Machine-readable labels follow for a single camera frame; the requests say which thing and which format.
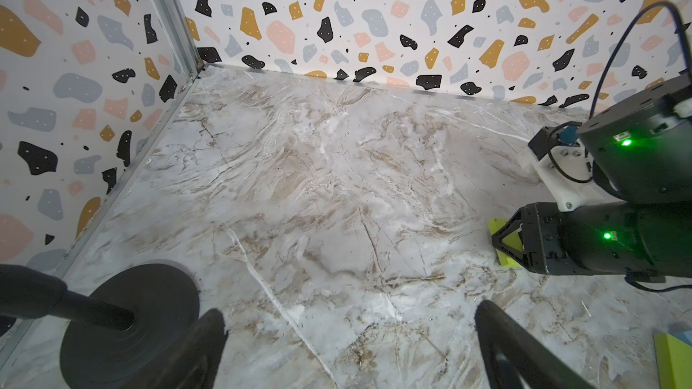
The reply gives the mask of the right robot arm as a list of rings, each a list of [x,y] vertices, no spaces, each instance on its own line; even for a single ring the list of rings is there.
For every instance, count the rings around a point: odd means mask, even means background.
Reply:
[[[551,201],[490,223],[500,256],[550,276],[690,276],[687,77],[645,89],[587,122],[540,129],[521,161]]]

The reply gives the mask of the light blue block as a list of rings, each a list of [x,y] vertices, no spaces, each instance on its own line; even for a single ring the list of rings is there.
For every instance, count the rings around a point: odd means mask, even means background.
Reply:
[[[692,346],[692,329],[686,329],[682,331],[674,331],[670,335],[681,342],[684,342]]]

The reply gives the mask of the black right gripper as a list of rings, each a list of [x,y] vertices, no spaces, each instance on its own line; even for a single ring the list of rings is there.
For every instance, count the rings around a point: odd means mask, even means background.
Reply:
[[[555,203],[534,203],[491,241],[536,274],[690,277],[691,205],[617,202],[562,212]]]

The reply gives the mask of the metal corner profile left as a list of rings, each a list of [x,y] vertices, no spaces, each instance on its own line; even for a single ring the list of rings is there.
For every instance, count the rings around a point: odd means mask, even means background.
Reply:
[[[198,54],[179,0],[152,0],[182,70],[196,79],[204,63]]]

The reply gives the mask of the black microphone stand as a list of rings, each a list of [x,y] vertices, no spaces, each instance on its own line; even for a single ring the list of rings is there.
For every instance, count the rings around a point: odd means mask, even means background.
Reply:
[[[199,308],[193,279],[170,265],[129,268],[91,295],[34,269],[1,266],[2,315],[68,321],[59,366],[70,388],[122,387],[198,320]]]

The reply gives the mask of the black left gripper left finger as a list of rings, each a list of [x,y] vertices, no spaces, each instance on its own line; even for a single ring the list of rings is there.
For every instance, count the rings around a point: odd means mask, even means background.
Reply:
[[[227,338],[223,314],[211,309],[123,388],[213,388]]]

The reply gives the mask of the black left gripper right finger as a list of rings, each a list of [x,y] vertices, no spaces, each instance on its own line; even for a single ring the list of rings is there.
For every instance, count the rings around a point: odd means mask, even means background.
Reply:
[[[490,300],[480,303],[475,324],[490,387],[591,387]]]

